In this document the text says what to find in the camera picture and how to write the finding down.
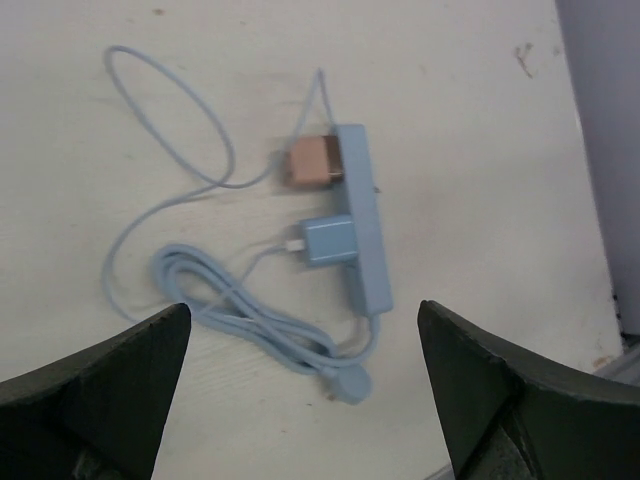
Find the charging cable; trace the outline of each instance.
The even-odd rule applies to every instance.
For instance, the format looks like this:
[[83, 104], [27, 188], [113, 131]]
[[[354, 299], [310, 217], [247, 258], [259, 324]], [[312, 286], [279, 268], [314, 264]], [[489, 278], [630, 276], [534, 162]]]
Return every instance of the charging cable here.
[[[173, 81], [203, 111], [222, 139], [227, 154], [227, 168], [219, 179], [214, 179], [193, 166], [158, 131], [144, 110], [129, 94], [118, 75], [113, 62], [116, 53], [131, 55], [153, 67]], [[243, 189], [256, 185], [267, 178], [281, 166], [286, 153], [300, 137], [318, 90], [320, 91], [329, 122], [331, 125], [335, 125], [335, 121], [329, 103], [324, 74], [322, 70], [318, 70], [313, 76], [293, 133], [285, 142], [280, 157], [271, 161], [262, 173], [254, 179], [244, 183], [230, 183], [229, 180], [236, 166], [233, 142], [215, 110], [184, 80], [148, 55], [129, 47], [109, 47], [104, 53], [104, 64], [116, 89], [147, 132], [158, 141], [180, 166], [205, 183], [203, 187], [165, 200], [138, 216], [116, 237], [105, 257], [101, 272], [104, 295], [111, 307], [119, 315], [137, 323], [139, 320], [129, 315], [116, 301], [111, 285], [116, 256], [131, 232], [153, 214], [197, 199], [215, 188]], [[301, 251], [304, 248], [304, 242], [301, 240], [290, 240], [284, 245], [270, 247], [258, 254], [245, 273], [236, 280], [219, 262], [201, 250], [184, 244], [170, 244], [153, 255], [151, 272], [156, 287], [163, 292], [167, 299], [172, 302], [186, 303], [191, 309], [193, 319], [200, 324], [255, 343], [294, 372], [306, 375], [320, 375], [328, 381], [330, 392], [336, 399], [350, 404], [357, 404], [371, 393], [371, 378], [362, 367], [362, 362], [371, 355], [376, 347], [380, 331], [378, 316], [368, 319], [370, 338], [367, 345], [354, 356], [341, 356], [337, 345], [328, 334], [306, 322], [267, 308], [253, 298], [242, 286], [244, 280], [253, 272], [258, 262], [263, 258], [281, 252]], [[215, 302], [207, 303], [189, 296], [179, 282], [179, 277], [184, 274], [199, 277], [219, 294], [219, 298]]]

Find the table surface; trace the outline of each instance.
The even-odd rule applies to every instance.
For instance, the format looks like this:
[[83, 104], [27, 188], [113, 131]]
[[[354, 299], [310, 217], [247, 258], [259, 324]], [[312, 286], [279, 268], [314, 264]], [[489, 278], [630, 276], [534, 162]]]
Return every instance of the table surface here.
[[[198, 185], [115, 92], [107, 45], [146, 51], [203, 92], [236, 142], [238, 180], [282, 146], [318, 66], [338, 121], [368, 129], [396, 301], [367, 363], [373, 397], [331, 402], [315, 379], [195, 326], [154, 478], [425, 478], [447, 462], [416, 328], [426, 298], [582, 370], [620, 353], [552, 0], [7, 0], [0, 12], [0, 379], [126, 328], [99, 287], [110, 243]], [[197, 109], [149, 68], [118, 65], [162, 130], [220, 173]], [[307, 131], [325, 127], [314, 113]], [[240, 272], [327, 203], [274, 178], [163, 212], [123, 248], [121, 298], [141, 318], [164, 305], [147, 262], [165, 243]], [[338, 279], [284, 257], [248, 287], [343, 341], [360, 331]]]

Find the plug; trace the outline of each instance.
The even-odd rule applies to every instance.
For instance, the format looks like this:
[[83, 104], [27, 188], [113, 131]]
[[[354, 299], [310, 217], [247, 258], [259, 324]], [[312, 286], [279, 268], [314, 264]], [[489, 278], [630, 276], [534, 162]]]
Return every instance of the plug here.
[[287, 183], [292, 187], [323, 187], [342, 180], [338, 138], [302, 137], [287, 157]]
[[284, 242], [284, 248], [289, 253], [304, 252], [307, 249], [307, 243], [303, 238], [294, 238]]
[[329, 392], [336, 400], [357, 405], [371, 395], [373, 382], [361, 365], [329, 368], [322, 372], [329, 383]]

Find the light blue cable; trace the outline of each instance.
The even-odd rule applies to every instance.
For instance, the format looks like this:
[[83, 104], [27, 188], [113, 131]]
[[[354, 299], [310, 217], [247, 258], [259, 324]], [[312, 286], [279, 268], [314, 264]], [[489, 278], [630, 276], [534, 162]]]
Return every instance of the light blue cable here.
[[[118, 52], [132, 55], [155, 68], [173, 81], [204, 112], [218, 135], [220, 135], [227, 153], [227, 168], [219, 179], [211, 178], [189, 163], [149, 120], [118, 76], [113, 64], [114, 54]], [[335, 121], [329, 103], [324, 74], [322, 70], [318, 70], [311, 82], [293, 133], [285, 142], [280, 158], [271, 161], [263, 172], [252, 180], [244, 183], [228, 183], [236, 166], [233, 142], [218, 115], [205, 103], [202, 97], [175, 73], [148, 55], [132, 48], [123, 46], [109, 47], [104, 53], [104, 64], [116, 89], [144, 128], [180, 166], [206, 183], [205, 186], [194, 191], [165, 200], [137, 217], [116, 237], [105, 257], [101, 272], [101, 283], [107, 301], [122, 317], [132, 322], [138, 322], [115, 300], [110, 281], [113, 276], [116, 255], [131, 232], [151, 215], [165, 208], [193, 200], [215, 188], [248, 188], [267, 178], [281, 166], [286, 152], [300, 137], [318, 89], [330, 123], [334, 125]], [[170, 244], [153, 255], [151, 271], [157, 288], [172, 302], [183, 302], [189, 305], [194, 320], [215, 330], [254, 342], [284, 366], [295, 372], [309, 375], [320, 374], [328, 378], [334, 395], [349, 403], [358, 403], [368, 396], [371, 389], [370, 379], [360, 364], [371, 355], [376, 347], [380, 329], [379, 319], [377, 316], [369, 319], [370, 339], [360, 353], [353, 357], [340, 357], [336, 344], [322, 330], [261, 305], [246, 291], [242, 286], [242, 282], [255, 269], [261, 259], [284, 250], [283, 246], [276, 246], [260, 253], [255, 257], [240, 280], [235, 280], [222, 265], [201, 250], [189, 245]], [[218, 292], [221, 297], [215, 303], [207, 303], [187, 295], [179, 283], [179, 277], [183, 274], [197, 275], [212, 290]], [[223, 303], [231, 304], [232, 307], [221, 307], [220, 305]]]

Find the dark green object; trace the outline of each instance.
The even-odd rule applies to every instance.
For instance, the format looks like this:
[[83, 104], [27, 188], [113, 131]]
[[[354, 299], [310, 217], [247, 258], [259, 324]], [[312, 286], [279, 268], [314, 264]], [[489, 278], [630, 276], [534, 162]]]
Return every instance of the dark green object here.
[[422, 349], [458, 479], [640, 478], [640, 388], [492, 335], [436, 302]]
[[0, 383], [0, 478], [150, 479], [190, 331], [176, 305]]

